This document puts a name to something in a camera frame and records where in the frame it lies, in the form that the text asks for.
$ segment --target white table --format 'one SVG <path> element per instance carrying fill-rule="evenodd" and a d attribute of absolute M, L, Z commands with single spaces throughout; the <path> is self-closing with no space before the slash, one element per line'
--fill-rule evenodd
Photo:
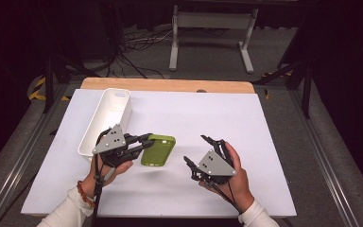
<path fill-rule="evenodd" d="M 47 215 L 89 171 L 78 154 L 103 90 L 76 90 L 30 189 L 22 214 Z M 235 218 L 237 211 L 191 180 L 183 156 L 198 163 L 211 148 L 200 136 L 225 139 L 248 171 L 251 191 L 272 217 L 296 216 L 285 176 L 256 94 L 131 91 L 130 134 L 172 135 L 176 146 L 165 166 L 140 159 L 104 187 L 99 217 Z"/>

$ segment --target wooden edge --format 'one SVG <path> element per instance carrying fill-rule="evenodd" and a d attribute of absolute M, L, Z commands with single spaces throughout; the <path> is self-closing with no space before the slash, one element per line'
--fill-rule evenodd
<path fill-rule="evenodd" d="M 250 82 L 218 80 L 86 78 L 82 82 L 80 88 L 97 90 L 119 88 L 130 91 L 255 94 L 254 88 Z"/>

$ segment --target green phone case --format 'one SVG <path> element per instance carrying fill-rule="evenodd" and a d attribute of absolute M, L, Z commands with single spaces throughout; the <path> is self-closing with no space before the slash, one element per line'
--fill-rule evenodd
<path fill-rule="evenodd" d="M 141 164 L 144 166 L 164 166 L 176 139 L 173 136 L 151 134 L 148 140 L 154 140 L 154 145 L 143 152 Z"/>

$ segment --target gray floor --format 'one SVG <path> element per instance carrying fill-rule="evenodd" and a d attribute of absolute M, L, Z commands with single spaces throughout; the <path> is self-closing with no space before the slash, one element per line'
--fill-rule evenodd
<path fill-rule="evenodd" d="M 217 37 L 214 33 L 220 34 L 220 31 L 183 32 L 178 70 L 175 72 L 168 70 L 171 42 L 167 39 L 144 51 L 134 50 L 125 56 L 136 66 L 161 72 L 166 79 L 253 81 L 266 72 L 276 70 L 276 65 L 295 32 L 295 29 L 282 28 L 255 29 L 249 45 L 255 71 L 251 75 L 245 72 L 236 47 L 238 37 L 242 34 L 235 31 L 228 31 Z M 119 64 L 115 62 L 111 66 L 111 77 L 140 77 L 132 67 L 121 62 Z M 161 77 L 153 71 L 142 71 L 149 78 Z M 97 73 L 106 76 L 107 71 Z M 74 76 L 70 84 L 65 85 L 65 94 L 73 94 L 75 89 L 79 88 L 82 79 L 83 76 Z M 30 90 L 37 80 L 38 78 L 30 84 Z M 363 226 L 363 177 L 322 105 L 316 86 L 313 85 L 311 92 L 311 119 L 306 120 L 297 108 L 297 98 L 300 97 L 302 89 L 288 91 L 282 85 L 283 80 L 276 79 L 271 85 L 254 88 L 260 97 L 296 206 L 298 215 L 289 220 L 294 226 Z M 19 182 L 14 183 L 16 187 L 9 202 L 14 200 L 41 166 L 54 139 L 54 135 L 50 133 L 59 127 L 68 103 L 59 101 L 57 106 L 52 108 L 46 127 L 41 132 L 41 139 L 33 147 L 32 157 L 25 164 L 26 170 L 19 174 Z M 46 117 L 43 115 L 43 108 L 43 101 L 32 100 L 32 105 L 16 132 L 0 153 L 0 190 L 16 166 L 18 157 L 29 147 L 27 142 L 37 130 L 38 121 Z M 35 226 L 39 223 L 40 218 L 20 213 L 26 195 L 27 190 L 9 209 L 0 226 Z M 281 219 L 277 221 L 281 226 L 286 226 Z"/>

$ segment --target floor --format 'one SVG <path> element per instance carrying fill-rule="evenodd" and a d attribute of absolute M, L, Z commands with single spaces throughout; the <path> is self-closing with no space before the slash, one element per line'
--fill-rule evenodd
<path fill-rule="evenodd" d="M 241 33 L 232 30 L 185 30 L 181 35 L 175 72 L 168 70 L 169 36 L 161 37 L 160 42 L 142 51 L 129 48 L 130 52 L 124 56 L 140 67 L 140 72 L 148 78 L 255 81 L 263 74 L 277 70 L 276 65 L 295 32 L 294 28 L 255 29 L 249 44 L 254 67 L 254 73 L 250 75 L 245 72 L 236 47 Z M 109 71 L 97 73 L 102 77 L 142 78 L 127 60 L 119 58 Z M 85 65 L 93 67 L 101 63 L 88 61 Z M 30 91 L 39 79 L 37 76 L 30 84 Z M 82 75 L 74 75 L 69 84 L 56 83 L 57 96 L 71 96 L 83 79 Z M 284 81 L 283 78 L 275 79 L 268 85 L 254 86 L 254 89 L 296 206 L 298 215 L 288 218 L 289 222 L 292 226 L 363 226 L 363 177 L 322 105 L 316 85 L 313 84 L 311 90 L 310 119 L 306 119 L 300 108 L 302 86 L 288 91 Z M 35 226 L 41 220 L 22 215 L 21 208 L 29 190 L 26 186 L 38 172 L 69 104 L 69 101 L 59 99 L 46 114 L 43 114 L 44 101 L 32 99 L 22 122 L 0 153 L 0 226 Z M 276 220 L 281 226 L 289 226 L 283 219 Z M 123 226 L 169 225 L 165 220 L 152 219 L 118 218 L 112 221 Z M 224 221 L 197 220 L 195 223 L 238 224 Z M 184 220 L 178 220 L 178 223 L 191 224 Z"/>

